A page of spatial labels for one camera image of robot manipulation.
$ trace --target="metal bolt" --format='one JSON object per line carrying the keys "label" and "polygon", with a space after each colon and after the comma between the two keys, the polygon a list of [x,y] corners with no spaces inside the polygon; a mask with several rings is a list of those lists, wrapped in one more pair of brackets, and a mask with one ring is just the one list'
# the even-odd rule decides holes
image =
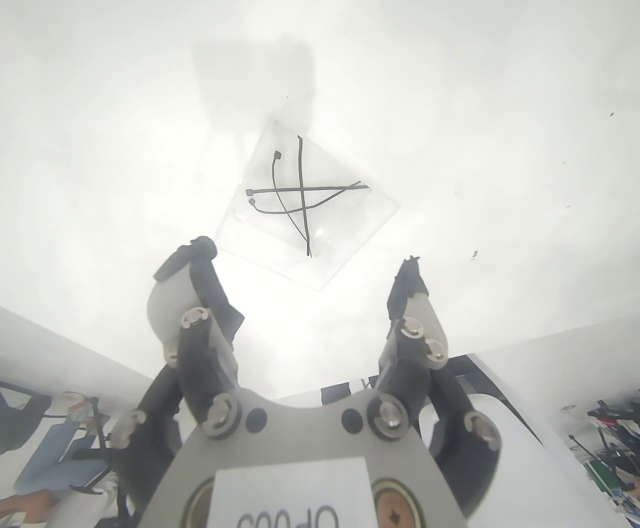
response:
{"label": "metal bolt", "polygon": [[404,318],[404,323],[400,332],[411,339],[420,339],[424,335],[424,329],[422,328],[420,321],[413,317]]}
{"label": "metal bolt", "polygon": [[218,400],[209,409],[209,412],[207,413],[207,421],[214,428],[221,427],[229,418],[230,411],[231,409],[226,402]]}
{"label": "metal bolt", "polygon": [[209,313],[206,308],[197,307],[187,310],[182,316],[182,327],[191,328],[194,324],[198,324],[200,321],[205,321],[209,318]]}
{"label": "metal bolt", "polygon": [[115,449],[125,449],[129,446],[131,435],[136,428],[147,421],[147,415],[140,409],[127,412],[118,420],[111,431],[111,446]]}
{"label": "metal bolt", "polygon": [[380,418],[382,418],[384,425],[395,429],[402,422],[402,411],[396,404],[384,401],[380,404]]}
{"label": "metal bolt", "polygon": [[493,425],[493,422],[482,413],[478,411],[467,413],[465,427],[469,433],[473,433],[481,440],[484,440],[492,451],[500,449],[500,433]]}
{"label": "metal bolt", "polygon": [[228,392],[223,392],[213,399],[207,419],[200,426],[209,438],[221,440],[236,430],[241,414],[238,400]]}

